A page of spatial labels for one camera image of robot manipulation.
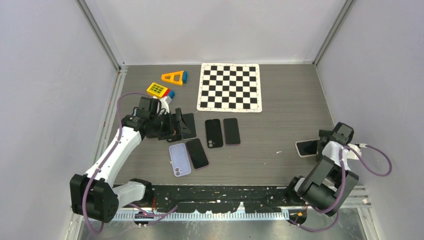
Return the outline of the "yellow red blue toy block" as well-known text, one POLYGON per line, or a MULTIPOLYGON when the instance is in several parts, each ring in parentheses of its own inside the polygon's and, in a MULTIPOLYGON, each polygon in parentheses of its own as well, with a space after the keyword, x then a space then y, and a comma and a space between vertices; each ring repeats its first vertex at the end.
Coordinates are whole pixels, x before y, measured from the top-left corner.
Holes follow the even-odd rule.
POLYGON ((148 95, 152 97, 156 97, 158 99, 164 98, 164 97, 170 97, 173 99, 175 97, 175 92, 163 85, 160 85, 159 83, 152 82, 150 86, 146 89, 146 92, 148 95))

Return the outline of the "black white checkerboard mat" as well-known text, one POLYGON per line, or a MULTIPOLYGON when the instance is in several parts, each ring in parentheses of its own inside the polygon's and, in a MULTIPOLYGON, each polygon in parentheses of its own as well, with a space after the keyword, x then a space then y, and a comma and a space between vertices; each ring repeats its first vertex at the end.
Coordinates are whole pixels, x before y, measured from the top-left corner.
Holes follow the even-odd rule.
POLYGON ((202 63, 196 109, 261 113, 260 66, 257 63, 202 63))

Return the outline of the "pink edged bare phone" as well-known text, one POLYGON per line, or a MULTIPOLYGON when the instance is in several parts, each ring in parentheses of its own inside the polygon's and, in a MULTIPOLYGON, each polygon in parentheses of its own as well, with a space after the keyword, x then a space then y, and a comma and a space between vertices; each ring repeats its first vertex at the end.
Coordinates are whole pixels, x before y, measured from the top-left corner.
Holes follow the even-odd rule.
POLYGON ((187 141, 185 145, 195 170, 205 168, 209 165, 202 143, 198 138, 187 141))

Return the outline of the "purple edged bare phone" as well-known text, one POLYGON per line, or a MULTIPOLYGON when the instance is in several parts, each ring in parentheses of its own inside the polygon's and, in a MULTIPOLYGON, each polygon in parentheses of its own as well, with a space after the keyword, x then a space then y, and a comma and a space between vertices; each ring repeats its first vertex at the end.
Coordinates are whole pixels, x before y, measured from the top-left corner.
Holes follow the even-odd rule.
POLYGON ((237 146, 241 144, 239 124, 236 118, 225 118, 223 120, 225 144, 227 146, 237 146))

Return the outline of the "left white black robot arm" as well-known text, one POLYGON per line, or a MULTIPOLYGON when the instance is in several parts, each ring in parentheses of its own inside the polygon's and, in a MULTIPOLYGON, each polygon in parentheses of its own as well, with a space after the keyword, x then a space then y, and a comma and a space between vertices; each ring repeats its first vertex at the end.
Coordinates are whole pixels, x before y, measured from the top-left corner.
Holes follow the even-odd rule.
POLYGON ((148 207, 154 199, 152 183, 133 178, 115 186, 115 180, 132 151, 145 138, 176 142, 188 135, 180 108, 169 109, 169 97, 158 99, 142 96, 132 113, 120 120, 113 141, 84 174, 70 180, 73 213, 102 223, 109 223, 118 209, 132 203, 148 207))

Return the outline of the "lavender phone case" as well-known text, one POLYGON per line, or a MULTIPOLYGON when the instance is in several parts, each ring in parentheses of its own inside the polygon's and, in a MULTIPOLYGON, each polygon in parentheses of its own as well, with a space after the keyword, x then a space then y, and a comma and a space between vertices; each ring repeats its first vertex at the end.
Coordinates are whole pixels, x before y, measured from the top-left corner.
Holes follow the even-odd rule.
POLYGON ((182 177, 191 173, 189 155, 184 143, 171 145, 169 147, 169 154, 175 177, 182 177))

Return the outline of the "orange triangle toy block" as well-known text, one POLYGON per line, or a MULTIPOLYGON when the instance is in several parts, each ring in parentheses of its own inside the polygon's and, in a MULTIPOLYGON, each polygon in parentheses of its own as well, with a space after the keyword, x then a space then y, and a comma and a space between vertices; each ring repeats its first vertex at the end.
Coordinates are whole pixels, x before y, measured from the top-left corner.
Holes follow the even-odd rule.
POLYGON ((166 83, 183 86, 187 83, 188 72, 185 70, 164 73, 161 75, 161 80, 166 83))

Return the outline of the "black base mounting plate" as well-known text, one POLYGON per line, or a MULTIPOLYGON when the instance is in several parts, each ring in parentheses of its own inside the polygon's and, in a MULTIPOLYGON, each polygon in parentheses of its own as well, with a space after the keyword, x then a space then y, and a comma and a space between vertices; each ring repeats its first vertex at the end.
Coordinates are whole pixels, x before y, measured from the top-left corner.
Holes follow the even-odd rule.
POLYGON ((288 186, 275 185, 153 185, 147 199, 133 202, 138 207, 155 207, 165 213, 234 213, 243 207, 246 213, 279 213, 284 207, 307 203, 288 186))

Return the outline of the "white edged bare phone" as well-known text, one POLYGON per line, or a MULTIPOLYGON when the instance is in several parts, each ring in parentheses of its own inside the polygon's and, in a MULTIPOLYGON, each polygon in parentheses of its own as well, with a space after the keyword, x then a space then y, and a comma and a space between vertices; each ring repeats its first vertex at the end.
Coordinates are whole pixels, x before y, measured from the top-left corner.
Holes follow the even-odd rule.
POLYGON ((196 131, 196 124, 195 124, 195 118, 193 113, 185 113, 182 115, 187 129, 189 130, 189 133, 182 134, 183 140, 192 140, 197 137, 197 131, 196 131))

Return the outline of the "phone with pink edge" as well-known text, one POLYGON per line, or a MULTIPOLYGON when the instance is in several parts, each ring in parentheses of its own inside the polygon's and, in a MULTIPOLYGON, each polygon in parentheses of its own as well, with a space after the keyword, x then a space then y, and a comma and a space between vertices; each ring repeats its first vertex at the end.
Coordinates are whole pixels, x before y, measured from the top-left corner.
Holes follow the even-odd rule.
POLYGON ((318 153, 318 142, 318 139, 297 141, 295 149, 298 156, 301 158, 316 156, 318 153))

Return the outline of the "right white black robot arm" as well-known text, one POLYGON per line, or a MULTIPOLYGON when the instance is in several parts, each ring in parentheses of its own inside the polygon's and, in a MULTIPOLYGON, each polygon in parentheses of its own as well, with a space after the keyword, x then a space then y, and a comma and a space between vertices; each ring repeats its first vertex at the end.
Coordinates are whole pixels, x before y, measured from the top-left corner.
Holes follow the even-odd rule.
POLYGON ((309 204, 329 217, 337 213, 359 181, 348 167, 348 149, 354 129, 338 122, 332 130, 319 130, 318 139, 295 143, 301 157, 315 157, 316 165, 306 176, 295 176, 285 198, 291 205, 309 204))

